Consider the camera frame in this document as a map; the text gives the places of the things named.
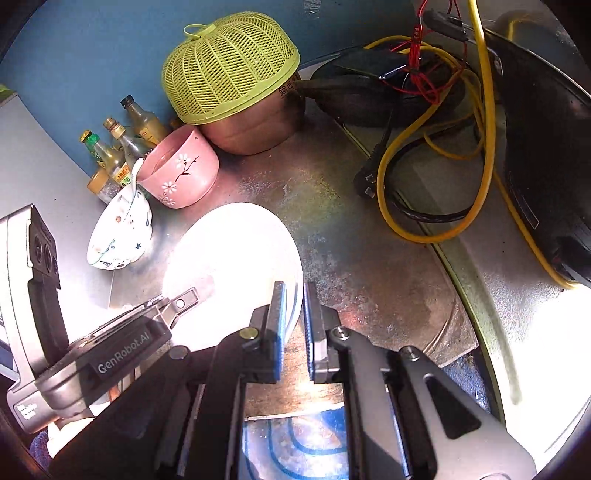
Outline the red white small bowl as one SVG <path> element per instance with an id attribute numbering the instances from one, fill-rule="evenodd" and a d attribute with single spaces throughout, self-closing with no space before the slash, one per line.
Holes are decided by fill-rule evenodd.
<path id="1" fill-rule="evenodd" d="M 162 293 L 173 298 L 190 288 L 198 303 L 171 328 L 174 345 L 197 351 L 217 345 L 249 325 L 252 312 L 270 304 L 283 282 L 283 326 L 290 339 L 301 313 L 303 269 L 296 243 L 279 217 L 252 203 L 217 207 L 182 236 L 166 262 Z"/>

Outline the bear pattern white bowl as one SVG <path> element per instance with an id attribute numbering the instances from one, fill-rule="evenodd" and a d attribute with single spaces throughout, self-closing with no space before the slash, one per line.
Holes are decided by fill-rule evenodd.
<path id="1" fill-rule="evenodd" d="M 89 265 L 118 270 L 137 261 L 147 250 L 152 235 L 152 211 L 144 194 L 125 186 L 98 219 L 87 248 Z"/>

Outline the white ceramic spoon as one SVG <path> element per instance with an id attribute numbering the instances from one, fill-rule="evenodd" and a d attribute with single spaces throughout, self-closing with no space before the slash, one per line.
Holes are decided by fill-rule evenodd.
<path id="1" fill-rule="evenodd" d="M 134 165 L 132 167 L 132 170 L 131 170 L 131 183 L 130 183 L 130 185 L 131 185 L 131 199 L 129 200 L 129 207 L 132 207 L 133 202 L 134 202 L 135 197 L 136 197 L 136 192 L 137 192 L 137 177 L 138 177 L 139 171 L 140 171 L 143 163 L 144 163 L 144 159 L 143 158 L 138 158 L 135 161 L 135 163 L 134 163 Z"/>

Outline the pink floral bowl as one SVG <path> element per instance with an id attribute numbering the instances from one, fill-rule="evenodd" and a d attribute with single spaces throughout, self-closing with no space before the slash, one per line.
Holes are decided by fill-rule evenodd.
<path id="1" fill-rule="evenodd" d="M 184 125 L 166 136 L 145 158 L 137 182 L 171 209 L 197 203 L 211 190 L 219 160 L 195 126 Z"/>

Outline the yellow lid spice jar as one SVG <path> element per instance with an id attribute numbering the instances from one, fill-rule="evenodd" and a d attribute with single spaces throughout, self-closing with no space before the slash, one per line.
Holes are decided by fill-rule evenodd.
<path id="1" fill-rule="evenodd" d="M 105 204 L 109 204 L 121 190 L 121 186 L 102 167 L 95 171 L 87 184 L 87 188 Z"/>

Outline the clear vinegar bottle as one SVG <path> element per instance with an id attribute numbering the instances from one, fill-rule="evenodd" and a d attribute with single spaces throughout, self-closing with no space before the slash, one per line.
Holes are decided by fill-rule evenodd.
<path id="1" fill-rule="evenodd" d="M 130 165 L 133 165 L 140 158 L 145 158 L 153 149 L 142 137 L 134 135 L 132 130 L 127 130 L 119 121 L 112 117 L 106 118 L 103 126 L 119 142 L 125 159 Z"/>

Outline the dark sauce bottle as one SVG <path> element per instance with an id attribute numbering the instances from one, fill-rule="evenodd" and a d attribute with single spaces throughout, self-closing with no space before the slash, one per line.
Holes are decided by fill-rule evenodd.
<path id="1" fill-rule="evenodd" d="M 120 105 L 126 110 L 135 133 L 147 142 L 157 145 L 169 135 L 170 129 L 151 111 L 140 107 L 131 95 L 125 96 Z"/>

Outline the copper metal pot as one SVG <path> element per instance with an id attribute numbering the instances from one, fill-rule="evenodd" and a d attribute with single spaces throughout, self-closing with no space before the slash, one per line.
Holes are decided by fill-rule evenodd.
<path id="1" fill-rule="evenodd" d="M 263 100 L 198 129 L 216 147 L 233 155 L 249 156 L 272 149 L 304 123 L 305 99 L 296 88 L 300 80 L 295 72 Z"/>

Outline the green plastic food cover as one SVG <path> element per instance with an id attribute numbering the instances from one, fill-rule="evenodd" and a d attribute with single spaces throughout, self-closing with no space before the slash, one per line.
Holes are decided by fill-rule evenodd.
<path id="1" fill-rule="evenodd" d="M 161 86 L 186 124 L 221 121 L 280 88 L 301 55 L 269 15 L 245 11 L 209 24 L 188 24 L 166 57 Z"/>

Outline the black electric cooker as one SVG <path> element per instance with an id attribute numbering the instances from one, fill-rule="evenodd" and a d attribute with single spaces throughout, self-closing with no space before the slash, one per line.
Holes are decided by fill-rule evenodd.
<path id="1" fill-rule="evenodd" d="M 590 67 L 549 13 L 513 10 L 485 32 L 506 117 L 505 176 L 543 257 L 590 283 Z"/>

